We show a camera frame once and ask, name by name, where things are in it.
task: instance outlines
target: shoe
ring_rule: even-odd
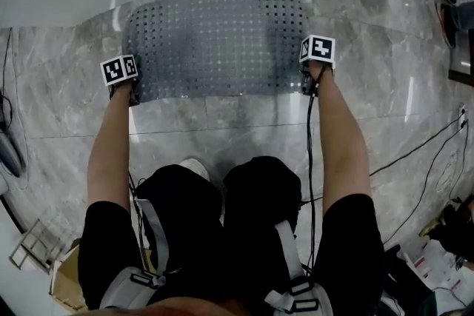
[[[448,5],[441,5],[441,27],[443,28],[444,37],[447,43],[452,47],[456,47],[456,32],[458,28],[454,25],[454,20],[451,17],[451,7]]]
[[[187,169],[191,170],[195,174],[203,177],[206,181],[210,182],[209,173],[207,172],[204,165],[199,162],[197,159],[188,158],[182,161],[179,166],[186,167]]]

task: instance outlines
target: perforated metal plate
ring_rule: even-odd
[[[301,92],[301,0],[164,0],[137,8],[123,54],[137,58],[141,102]]]

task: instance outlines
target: wrist strap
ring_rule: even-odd
[[[327,67],[329,64],[327,62],[323,62],[323,68],[319,72],[318,78],[313,82],[311,85],[311,96],[318,97],[318,88],[319,88],[319,82],[321,81],[321,78],[323,77],[324,71],[326,71]]]

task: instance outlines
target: power outlet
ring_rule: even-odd
[[[464,104],[461,104],[459,107],[459,120],[458,120],[458,127],[460,130],[463,130],[465,125],[464,122],[466,121],[466,106]]]

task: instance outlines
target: marble floor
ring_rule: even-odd
[[[81,234],[87,160],[108,102],[99,62],[121,53],[127,17],[149,1],[124,4],[77,27],[13,30],[5,88],[14,109],[18,107],[11,132],[24,157],[27,151],[28,176],[16,180],[3,174],[10,188],[6,197],[26,225],[40,217],[64,239]],[[467,105],[470,114],[473,89],[447,79],[449,50],[435,13],[437,0],[302,1],[313,32],[337,39],[336,82],[366,138],[371,171],[455,119],[460,103]],[[7,34],[8,30],[0,30],[1,57]],[[256,155],[274,155],[299,175],[307,199],[307,102],[304,96],[291,94],[170,98],[141,104],[130,111],[132,176],[146,178],[158,167],[195,157],[221,186],[232,166]],[[317,109],[313,113],[313,180],[319,194],[322,159]],[[372,177],[384,241],[412,212],[431,160],[456,128],[451,126],[409,158]],[[471,192],[474,181],[473,135],[455,188],[461,197]],[[461,171],[464,139],[465,131],[438,156],[420,207],[387,247],[412,239],[446,203]],[[317,213],[319,239],[321,202]],[[306,258],[309,206],[301,210],[296,234],[301,256]]]

